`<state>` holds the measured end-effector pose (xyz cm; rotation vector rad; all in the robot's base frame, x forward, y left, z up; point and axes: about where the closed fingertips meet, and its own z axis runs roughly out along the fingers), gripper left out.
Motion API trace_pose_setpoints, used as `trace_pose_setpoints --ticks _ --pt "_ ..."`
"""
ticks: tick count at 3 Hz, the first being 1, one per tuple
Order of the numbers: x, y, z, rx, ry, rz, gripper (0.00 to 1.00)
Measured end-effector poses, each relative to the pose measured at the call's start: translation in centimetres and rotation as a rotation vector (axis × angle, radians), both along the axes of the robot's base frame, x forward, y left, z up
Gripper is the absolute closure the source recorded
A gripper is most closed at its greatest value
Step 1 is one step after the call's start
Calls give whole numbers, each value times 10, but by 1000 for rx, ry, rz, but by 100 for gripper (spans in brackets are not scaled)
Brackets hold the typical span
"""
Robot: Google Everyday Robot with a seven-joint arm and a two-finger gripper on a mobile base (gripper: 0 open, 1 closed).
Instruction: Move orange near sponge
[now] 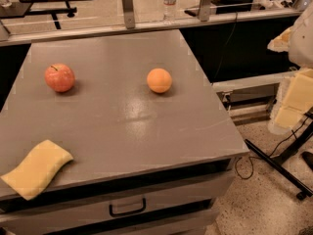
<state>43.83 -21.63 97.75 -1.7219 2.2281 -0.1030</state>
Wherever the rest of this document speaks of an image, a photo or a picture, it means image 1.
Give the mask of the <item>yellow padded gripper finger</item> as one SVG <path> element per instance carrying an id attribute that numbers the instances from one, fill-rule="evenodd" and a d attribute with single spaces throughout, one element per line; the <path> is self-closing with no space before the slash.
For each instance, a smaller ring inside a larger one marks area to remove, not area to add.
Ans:
<path id="1" fill-rule="evenodd" d="M 280 35 L 272 39 L 267 48 L 274 52 L 288 52 L 291 28 L 287 28 Z"/>
<path id="2" fill-rule="evenodd" d="M 274 122 L 282 128 L 293 128 L 313 107 L 313 70 L 302 68 L 283 80 L 277 95 Z"/>

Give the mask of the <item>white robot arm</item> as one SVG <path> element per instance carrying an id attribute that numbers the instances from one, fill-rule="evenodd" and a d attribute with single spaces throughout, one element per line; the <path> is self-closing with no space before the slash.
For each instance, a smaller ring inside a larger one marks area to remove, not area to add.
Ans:
<path id="1" fill-rule="evenodd" d="M 293 76 L 285 77 L 279 84 L 270 116 L 271 131 L 279 133 L 294 128 L 313 107 L 313 4 L 267 48 L 287 52 L 289 60 L 299 66 Z"/>

